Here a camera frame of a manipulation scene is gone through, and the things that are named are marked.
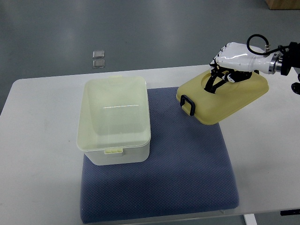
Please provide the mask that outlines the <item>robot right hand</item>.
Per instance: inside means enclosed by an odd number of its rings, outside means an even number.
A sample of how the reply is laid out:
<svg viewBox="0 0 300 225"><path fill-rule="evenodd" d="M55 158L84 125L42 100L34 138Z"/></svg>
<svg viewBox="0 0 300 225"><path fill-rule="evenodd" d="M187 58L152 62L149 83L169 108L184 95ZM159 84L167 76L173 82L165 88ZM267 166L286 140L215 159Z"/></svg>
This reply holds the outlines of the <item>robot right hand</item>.
<svg viewBox="0 0 300 225"><path fill-rule="evenodd" d="M251 77L252 72L280 72L282 54L236 42L226 44L210 63L211 75L225 82L238 83Z"/></svg>

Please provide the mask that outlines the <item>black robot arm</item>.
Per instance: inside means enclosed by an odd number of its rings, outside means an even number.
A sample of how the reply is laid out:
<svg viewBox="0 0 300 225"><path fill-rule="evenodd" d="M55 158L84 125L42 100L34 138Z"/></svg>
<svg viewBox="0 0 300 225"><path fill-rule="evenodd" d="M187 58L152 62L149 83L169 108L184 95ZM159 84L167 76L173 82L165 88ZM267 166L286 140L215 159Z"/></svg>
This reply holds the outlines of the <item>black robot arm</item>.
<svg viewBox="0 0 300 225"><path fill-rule="evenodd" d="M253 38L261 38L265 41L265 51L257 52L250 46L250 41ZM276 49L270 50L270 44L268 39L261 34L251 35L246 42L247 50L257 56L269 57L268 72L274 74L280 72L281 75L287 76L291 68L300 68L300 44L297 42L291 42L287 46L279 45Z"/></svg>

